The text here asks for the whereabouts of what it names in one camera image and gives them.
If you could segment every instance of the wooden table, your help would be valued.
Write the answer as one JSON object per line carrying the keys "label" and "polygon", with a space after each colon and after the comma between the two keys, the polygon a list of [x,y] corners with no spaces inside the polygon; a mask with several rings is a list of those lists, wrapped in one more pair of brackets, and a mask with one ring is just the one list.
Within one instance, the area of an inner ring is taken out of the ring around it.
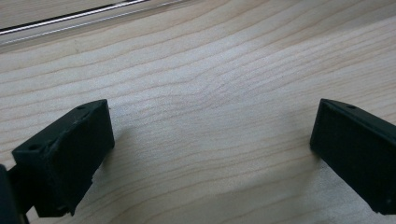
{"label": "wooden table", "polygon": [[102,98],[116,147],[73,217],[33,223],[396,221],[309,149],[320,98],[396,123],[395,1],[206,0],[3,53],[0,162]]}

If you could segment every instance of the light wood surface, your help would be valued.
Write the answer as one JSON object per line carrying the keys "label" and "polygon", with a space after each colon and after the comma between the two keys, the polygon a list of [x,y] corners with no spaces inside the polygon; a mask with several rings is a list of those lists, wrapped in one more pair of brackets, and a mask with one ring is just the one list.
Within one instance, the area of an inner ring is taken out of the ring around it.
{"label": "light wood surface", "polygon": [[41,21],[93,7],[117,3],[117,0],[1,0],[0,29]]}
{"label": "light wood surface", "polygon": [[309,149],[320,98],[396,123],[395,36],[391,0],[207,0],[5,53],[0,162],[107,98],[116,147],[33,223],[395,223]]}

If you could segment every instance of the hole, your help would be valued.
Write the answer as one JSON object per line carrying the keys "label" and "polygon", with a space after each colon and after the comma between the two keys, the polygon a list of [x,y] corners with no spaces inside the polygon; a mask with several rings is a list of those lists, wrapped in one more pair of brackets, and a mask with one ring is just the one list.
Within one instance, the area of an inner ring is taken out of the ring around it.
{"label": "hole", "polygon": [[39,145],[39,144],[34,144],[34,145],[29,146],[29,150],[37,150],[39,148],[41,148],[41,145]]}

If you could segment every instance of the screw hole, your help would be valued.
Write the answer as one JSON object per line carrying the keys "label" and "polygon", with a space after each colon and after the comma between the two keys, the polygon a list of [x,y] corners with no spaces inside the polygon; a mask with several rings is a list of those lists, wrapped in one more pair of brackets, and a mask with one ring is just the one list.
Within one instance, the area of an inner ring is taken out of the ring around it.
{"label": "screw hole", "polygon": [[39,145],[39,144],[34,144],[34,145],[29,146],[29,150],[32,150],[32,151],[37,150],[39,148],[41,148],[41,145]]}

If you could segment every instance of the black 3d-printed part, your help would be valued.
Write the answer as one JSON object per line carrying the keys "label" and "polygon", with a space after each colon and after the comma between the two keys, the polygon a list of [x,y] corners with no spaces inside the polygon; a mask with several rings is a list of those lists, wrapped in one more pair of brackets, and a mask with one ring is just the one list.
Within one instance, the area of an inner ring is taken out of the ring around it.
{"label": "black 3d-printed part", "polygon": [[0,165],[0,223],[24,223],[25,216],[18,211],[6,167]]}
{"label": "black 3d-printed part", "polygon": [[396,127],[354,105],[321,100],[311,149],[375,212],[396,214]]}
{"label": "black 3d-printed part", "polygon": [[21,213],[74,215],[114,137],[107,100],[80,105],[15,150],[9,173]]}

